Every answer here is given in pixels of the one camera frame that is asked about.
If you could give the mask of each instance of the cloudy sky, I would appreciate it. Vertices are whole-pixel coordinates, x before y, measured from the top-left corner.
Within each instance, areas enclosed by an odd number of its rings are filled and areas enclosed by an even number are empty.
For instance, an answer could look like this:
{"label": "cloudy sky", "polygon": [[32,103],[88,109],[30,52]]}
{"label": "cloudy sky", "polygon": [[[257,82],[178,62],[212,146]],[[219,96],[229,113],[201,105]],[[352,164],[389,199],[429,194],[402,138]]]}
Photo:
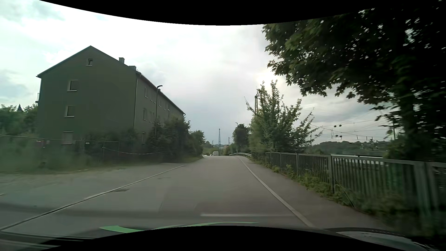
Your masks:
{"label": "cloudy sky", "polygon": [[[214,143],[219,128],[226,144],[236,122],[249,124],[245,98],[253,105],[256,88],[275,79],[287,105],[302,98],[302,116],[313,110],[315,126],[344,132],[334,132],[343,140],[383,140],[386,130],[378,125],[385,122],[373,121],[380,113],[369,106],[333,94],[302,97],[297,86],[274,76],[266,67],[272,57],[264,51],[261,28],[166,24],[38,0],[0,0],[0,104],[32,104],[40,85],[36,75],[91,45],[124,57],[155,85],[162,84],[192,129],[204,131]],[[339,140],[331,139],[329,130],[323,133],[315,143]]]}

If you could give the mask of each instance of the metal railing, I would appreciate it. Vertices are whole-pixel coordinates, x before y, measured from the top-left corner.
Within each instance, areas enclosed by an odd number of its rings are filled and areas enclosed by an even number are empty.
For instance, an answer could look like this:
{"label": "metal railing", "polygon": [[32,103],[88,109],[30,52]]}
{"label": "metal railing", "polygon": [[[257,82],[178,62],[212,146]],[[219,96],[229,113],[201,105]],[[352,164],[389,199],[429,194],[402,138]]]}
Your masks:
{"label": "metal railing", "polygon": [[396,195],[423,221],[442,220],[446,225],[441,217],[446,206],[446,163],[280,152],[253,152],[252,160],[276,166],[280,172],[291,168],[298,176],[309,174],[329,183],[333,193],[341,189],[365,202]]}
{"label": "metal railing", "polygon": [[233,156],[233,155],[245,155],[245,156],[249,156],[249,157],[251,157],[251,154],[249,154],[249,153],[244,153],[244,152],[236,152],[236,153],[230,154],[229,156]]}

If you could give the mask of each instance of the roof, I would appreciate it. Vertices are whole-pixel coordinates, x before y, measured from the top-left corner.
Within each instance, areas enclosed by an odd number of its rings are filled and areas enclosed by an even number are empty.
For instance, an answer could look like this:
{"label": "roof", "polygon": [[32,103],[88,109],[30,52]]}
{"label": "roof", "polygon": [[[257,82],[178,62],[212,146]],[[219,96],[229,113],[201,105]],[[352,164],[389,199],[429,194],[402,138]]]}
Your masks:
{"label": "roof", "polygon": [[[138,76],[139,77],[141,77],[141,79],[142,80],[144,80],[146,83],[148,83],[149,84],[149,86],[150,87],[152,87],[153,89],[157,89],[157,87],[152,83],[152,82],[150,82],[150,80],[149,79],[147,79],[141,72],[139,72],[139,71],[136,71],[136,73],[138,74]],[[185,114],[175,103],[173,103],[161,90],[160,91],[158,91],[158,93],[160,93],[161,94],[161,96],[163,97],[163,98],[165,98],[165,99],[167,99],[167,101],[169,101],[171,104],[173,104],[173,106],[176,108],[176,109],[178,109],[178,111],[180,111],[180,112],[182,112],[183,114]]]}
{"label": "roof", "polygon": [[65,62],[69,61],[70,59],[74,58],[77,54],[82,53],[82,52],[84,52],[84,51],[86,51],[86,50],[88,50],[88,49],[90,49],[90,48],[91,48],[91,49],[94,49],[94,50],[96,50],[96,51],[98,51],[98,52],[100,52],[100,53],[102,53],[103,55],[105,55],[105,56],[107,56],[107,57],[109,57],[109,58],[111,58],[111,59],[114,59],[114,60],[118,61],[116,58],[114,58],[114,57],[112,57],[112,56],[110,56],[110,55],[108,55],[108,54],[106,54],[106,53],[104,53],[104,52],[102,52],[102,51],[100,51],[100,50],[94,48],[93,46],[88,46],[87,48],[85,48],[85,49],[79,51],[78,53],[75,53],[74,55],[72,55],[72,56],[70,56],[70,57],[68,57],[68,58],[66,58],[66,59],[64,59],[64,60],[62,60],[61,62],[59,62],[59,63],[53,65],[52,67],[50,67],[50,68],[48,68],[48,69],[42,71],[41,73],[37,74],[36,77],[40,78],[42,75],[44,75],[44,74],[50,72],[51,70],[55,69],[57,66],[59,66],[59,65],[65,63]]}
{"label": "roof", "polygon": [[[48,68],[48,69],[42,71],[41,73],[37,74],[36,77],[41,78],[42,75],[44,75],[44,74],[50,72],[51,70],[55,69],[55,68],[56,68],[57,66],[59,66],[60,64],[63,64],[64,62],[69,61],[70,59],[72,59],[73,57],[75,57],[76,55],[78,55],[79,53],[82,53],[82,52],[84,52],[84,51],[86,51],[86,50],[88,50],[88,49],[94,49],[94,50],[96,50],[96,51],[102,53],[102,54],[103,54],[104,56],[106,56],[106,57],[109,57],[109,58],[111,58],[111,59],[113,59],[113,60],[119,61],[118,59],[116,59],[116,58],[114,58],[114,57],[112,57],[112,56],[110,56],[110,55],[108,55],[108,54],[106,54],[106,53],[104,53],[104,52],[102,52],[102,51],[100,51],[100,50],[94,48],[93,46],[88,46],[87,48],[85,48],[85,49],[79,51],[78,53],[75,53],[74,55],[72,55],[72,56],[66,58],[65,60],[62,60],[61,62],[59,62],[59,63],[53,65],[52,67],[50,67],[50,68]],[[137,76],[141,77],[146,83],[148,83],[149,86],[153,87],[153,88],[156,90],[157,87],[156,87],[152,82],[150,82],[150,80],[148,80],[148,79],[147,79],[141,72],[135,70],[135,73],[136,73]],[[162,93],[161,90],[159,91],[159,93],[161,94],[161,96],[162,96],[163,98],[167,99],[171,104],[173,104],[173,106],[174,106],[176,109],[178,109],[180,112],[182,112],[183,114],[185,114],[185,113],[184,113],[184,112],[183,112],[183,111],[182,111],[182,110],[181,110],[175,103],[173,103],[173,102],[172,102],[172,101],[171,101],[171,100],[170,100],[164,93]]]}

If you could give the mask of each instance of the metal fence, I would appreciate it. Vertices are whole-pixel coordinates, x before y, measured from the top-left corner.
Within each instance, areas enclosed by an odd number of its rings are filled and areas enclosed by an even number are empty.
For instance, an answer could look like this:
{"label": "metal fence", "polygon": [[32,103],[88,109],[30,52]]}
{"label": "metal fence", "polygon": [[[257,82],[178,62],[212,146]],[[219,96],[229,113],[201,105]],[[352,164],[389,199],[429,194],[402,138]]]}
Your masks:
{"label": "metal fence", "polygon": [[166,152],[147,153],[117,141],[73,141],[0,135],[0,172],[64,169],[97,164],[158,163]]}
{"label": "metal fence", "polygon": [[374,157],[314,155],[279,152],[251,153],[253,160],[291,168],[298,176],[308,173],[363,201],[396,194],[423,220],[446,224],[446,163]]}

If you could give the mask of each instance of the building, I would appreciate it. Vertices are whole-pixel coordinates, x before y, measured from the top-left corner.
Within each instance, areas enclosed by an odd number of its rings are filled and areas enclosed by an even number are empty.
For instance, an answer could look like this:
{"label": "building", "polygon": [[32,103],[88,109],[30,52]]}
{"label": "building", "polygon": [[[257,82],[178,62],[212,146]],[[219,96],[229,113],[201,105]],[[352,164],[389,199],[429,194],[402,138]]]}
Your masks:
{"label": "building", "polygon": [[92,46],[37,77],[41,79],[37,131],[42,138],[61,139],[62,144],[81,140],[88,133],[130,128],[145,142],[156,113],[161,123],[172,116],[184,117],[136,66]]}

